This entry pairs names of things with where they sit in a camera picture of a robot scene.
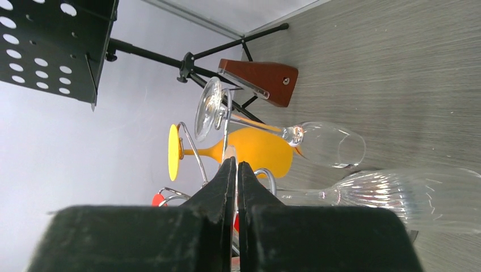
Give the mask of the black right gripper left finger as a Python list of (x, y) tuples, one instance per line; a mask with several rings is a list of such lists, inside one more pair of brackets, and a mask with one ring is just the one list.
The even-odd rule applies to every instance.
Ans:
[(179, 206), (70, 206), (27, 271), (230, 271), (237, 161)]

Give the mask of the red wine glass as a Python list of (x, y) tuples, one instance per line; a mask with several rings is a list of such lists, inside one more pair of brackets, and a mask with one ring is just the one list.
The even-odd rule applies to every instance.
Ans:
[(158, 206), (164, 206), (164, 207), (166, 207), (167, 204), (166, 204), (166, 202), (165, 202), (165, 197), (164, 197), (162, 194), (160, 194), (160, 193), (155, 194), (154, 197), (153, 197), (153, 199), (152, 199), (152, 201), (151, 201), (151, 205), (152, 205), (152, 206), (157, 206), (157, 207), (158, 207)]

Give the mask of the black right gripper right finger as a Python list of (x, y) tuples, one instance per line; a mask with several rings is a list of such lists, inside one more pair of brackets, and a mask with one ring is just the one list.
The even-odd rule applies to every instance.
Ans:
[(422, 271), (391, 211), (288, 206), (238, 165), (241, 271)]

